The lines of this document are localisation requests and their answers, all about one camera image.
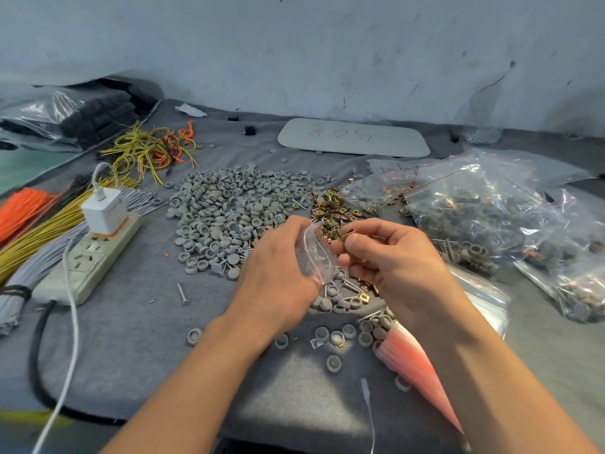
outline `table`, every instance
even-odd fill
[[[147,127],[186,127],[188,117],[174,111],[179,104],[163,101]],[[226,118],[229,112],[202,108],[208,118],[193,120],[195,139],[206,145],[194,154],[200,169],[251,160],[264,170],[306,169],[314,175],[336,175],[344,182],[353,166],[363,171],[366,160],[372,158],[317,156],[281,148],[276,136],[289,117],[238,113],[239,121],[232,122]],[[243,135],[244,125],[249,124],[255,125],[256,136]],[[462,144],[450,140],[447,126],[405,125],[420,130],[434,157],[462,152]],[[605,171],[605,157],[595,155],[604,145],[602,140],[572,144],[559,136],[522,131],[505,131],[500,144],[549,154],[594,172]],[[92,170],[94,162],[93,155],[85,155],[47,175],[39,185],[57,192],[75,173]],[[178,165],[170,181],[180,182],[192,170],[191,164]],[[601,180],[584,183],[605,195]],[[169,190],[153,184],[151,176],[143,184],[160,197],[170,196]],[[66,399],[72,408],[110,418],[131,417],[189,353],[187,331],[204,328],[229,304],[232,282],[209,271],[185,274],[176,260],[176,223],[164,215],[159,210],[146,217],[94,294],[78,309],[81,352]],[[504,271],[503,278],[514,299],[506,341],[587,435],[605,448],[601,430],[605,426],[605,325],[566,320],[523,276]],[[181,305],[177,282],[190,299],[187,306]],[[35,307],[29,303],[19,327],[0,339],[0,407],[4,409],[39,409],[26,380],[26,356],[39,316]],[[347,344],[340,373],[326,371],[330,350],[327,346],[313,350],[309,340],[319,325],[334,329],[351,321],[354,316],[349,314],[307,315],[291,331],[291,338],[298,339],[288,349],[270,346],[247,375],[221,434],[308,452],[367,453],[372,436],[360,388],[360,378],[366,377],[372,392],[377,452],[403,448],[424,453],[463,452],[461,435],[416,391],[396,389],[394,374],[371,350]],[[57,310],[46,327],[39,359],[44,384],[55,397],[64,382],[71,348],[70,314]]]

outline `person's left hand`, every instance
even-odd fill
[[[295,243],[311,221],[292,215],[268,230],[246,258],[225,316],[254,328],[268,343],[295,327],[320,292],[320,284],[301,274]]]

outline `white oval board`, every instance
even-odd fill
[[[291,119],[277,141],[288,148],[311,151],[393,157],[425,157],[431,153],[423,136],[414,129],[321,119]]]

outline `white power strip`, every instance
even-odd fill
[[[101,282],[132,236],[141,227],[141,221],[140,215],[129,214],[127,221],[115,236],[97,237],[89,233],[68,253],[70,286],[77,305],[84,303]],[[38,284],[32,298],[39,304],[55,300],[60,304],[69,305],[62,262],[59,262]]]

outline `forearm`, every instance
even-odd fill
[[[265,340],[219,317],[103,453],[204,453]]]
[[[412,332],[428,355],[473,452],[598,453],[523,362],[464,297]]]

